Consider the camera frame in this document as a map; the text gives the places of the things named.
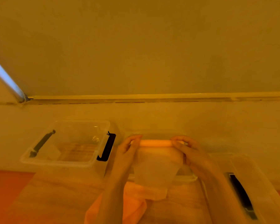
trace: orange surface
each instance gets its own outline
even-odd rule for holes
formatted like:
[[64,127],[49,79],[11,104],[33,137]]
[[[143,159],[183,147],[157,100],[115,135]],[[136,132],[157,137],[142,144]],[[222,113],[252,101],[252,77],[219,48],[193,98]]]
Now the orange surface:
[[21,190],[34,173],[0,170],[0,223],[3,223],[8,207],[17,198]]

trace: person's right hand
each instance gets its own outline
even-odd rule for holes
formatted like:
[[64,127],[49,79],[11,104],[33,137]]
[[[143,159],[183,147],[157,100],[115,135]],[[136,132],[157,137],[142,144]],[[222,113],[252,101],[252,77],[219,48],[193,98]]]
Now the person's right hand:
[[220,175],[220,170],[211,157],[201,148],[200,144],[185,135],[171,138],[173,146],[186,154],[187,165],[205,183],[212,181],[214,177]]

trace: wall trim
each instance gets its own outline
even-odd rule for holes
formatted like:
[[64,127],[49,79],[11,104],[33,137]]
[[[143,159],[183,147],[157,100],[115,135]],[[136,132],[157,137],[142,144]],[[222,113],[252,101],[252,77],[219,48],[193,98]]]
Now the wall trim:
[[71,95],[71,96],[29,96],[34,100],[108,100],[108,99],[184,99],[184,98],[249,98],[280,97],[278,92],[247,93],[173,93],[173,94],[127,94],[127,95]]

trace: plastic storage box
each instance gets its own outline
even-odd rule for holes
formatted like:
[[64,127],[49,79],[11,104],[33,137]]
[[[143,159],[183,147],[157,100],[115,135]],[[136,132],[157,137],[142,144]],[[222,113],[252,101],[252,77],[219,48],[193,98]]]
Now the plastic storage box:
[[110,123],[97,120],[54,122],[26,150],[21,162],[40,166],[48,173],[80,179],[102,178],[115,139]]

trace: finger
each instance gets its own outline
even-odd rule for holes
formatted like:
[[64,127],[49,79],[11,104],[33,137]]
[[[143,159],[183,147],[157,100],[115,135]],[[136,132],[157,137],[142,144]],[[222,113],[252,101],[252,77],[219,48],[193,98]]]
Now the finger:
[[184,154],[186,154],[187,158],[191,157],[191,154],[193,152],[192,148],[187,147],[187,146],[185,146],[185,145],[183,145],[183,144],[181,144],[181,143],[179,143],[175,140],[172,140],[172,144],[176,149],[178,149],[178,150],[182,151]]
[[130,153],[131,155],[134,155],[136,150],[140,147],[140,138],[136,138],[133,142],[133,144],[130,146],[127,153]]
[[122,152],[126,152],[132,140],[135,140],[136,138],[142,138],[142,137],[143,135],[141,134],[127,137],[126,139],[123,140],[120,146],[118,146],[118,149]]
[[136,138],[142,138],[142,137],[143,137],[142,134],[127,137],[126,139],[123,140],[122,145],[129,145],[132,140],[135,140]]
[[195,148],[199,147],[199,143],[197,141],[185,135],[174,136],[171,138],[171,140],[186,142],[190,147],[195,147]]

